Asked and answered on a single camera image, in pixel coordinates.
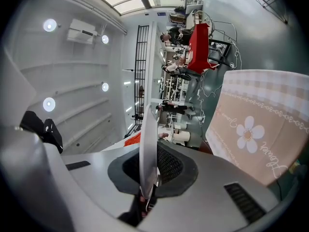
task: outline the white plastic surface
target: white plastic surface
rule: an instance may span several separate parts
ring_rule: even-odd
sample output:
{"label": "white plastic surface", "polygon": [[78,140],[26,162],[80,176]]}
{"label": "white plastic surface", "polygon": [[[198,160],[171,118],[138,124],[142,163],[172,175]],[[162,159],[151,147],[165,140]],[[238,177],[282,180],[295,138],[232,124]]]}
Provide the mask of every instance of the white plastic surface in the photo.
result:
{"label": "white plastic surface", "polygon": [[147,105],[140,135],[140,188],[145,199],[149,199],[157,180],[157,121]]}

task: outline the table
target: table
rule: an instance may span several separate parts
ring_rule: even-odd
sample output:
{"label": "table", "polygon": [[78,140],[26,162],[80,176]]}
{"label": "table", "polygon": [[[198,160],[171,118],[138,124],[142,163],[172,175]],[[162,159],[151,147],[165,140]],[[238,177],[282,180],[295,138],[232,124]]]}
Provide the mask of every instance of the table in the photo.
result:
{"label": "table", "polygon": [[208,63],[208,25],[197,24],[190,39],[188,69],[202,74],[205,69],[215,70],[218,64]]}

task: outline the black vent slot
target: black vent slot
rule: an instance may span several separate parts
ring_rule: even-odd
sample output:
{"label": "black vent slot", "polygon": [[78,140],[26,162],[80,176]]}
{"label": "black vent slot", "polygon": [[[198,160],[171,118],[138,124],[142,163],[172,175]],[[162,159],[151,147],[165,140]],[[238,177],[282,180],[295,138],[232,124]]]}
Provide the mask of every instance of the black vent slot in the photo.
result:
{"label": "black vent slot", "polygon": [[90,36],[93,36],[93,33],[87,32],[87,31],[85,31],[85,30],[83,30],[82,33],[88,34],[88,35],[90,35]]}
{"label": "black vent slot", "polygon": [[249,223],[253,223],[265,215],[265,211],[238,183],[224,186],[240,212]]}

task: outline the recessed ceiling light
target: recessed ceiling light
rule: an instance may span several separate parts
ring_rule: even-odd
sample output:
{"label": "recessed ceiling light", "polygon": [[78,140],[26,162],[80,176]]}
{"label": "recessed ceiling light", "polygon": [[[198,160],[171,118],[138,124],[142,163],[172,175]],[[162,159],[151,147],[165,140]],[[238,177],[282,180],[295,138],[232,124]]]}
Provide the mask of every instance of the recessed ceiling light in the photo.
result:
{"label": "recessed ceiling light", "polygon": [[108,37],[106,35],[103,35],[101,39],[104,44],[108,43]]}
{"label": "recessed ceiling light", "polygon": [[108,86],[107,83],[103,83],[103,84],[102,84],[102,90],[103,90],[104,92],[106,92],[106,91],[108,90],[108,88],[109,88],[109,86]]}
{"label": "recessed ceiling light", "polygon": [[46,32],[52,32],[55,30],[56,27],[57,27],[57,22],[54,19],[47,19],[43,23],[43,29]]}
{"label": "recessed ceiling light", "polygon": [[43,101],[43,108],[47,112],[53,111],[55,106],[56,106],[55,100],[51,97],[48,97]]}

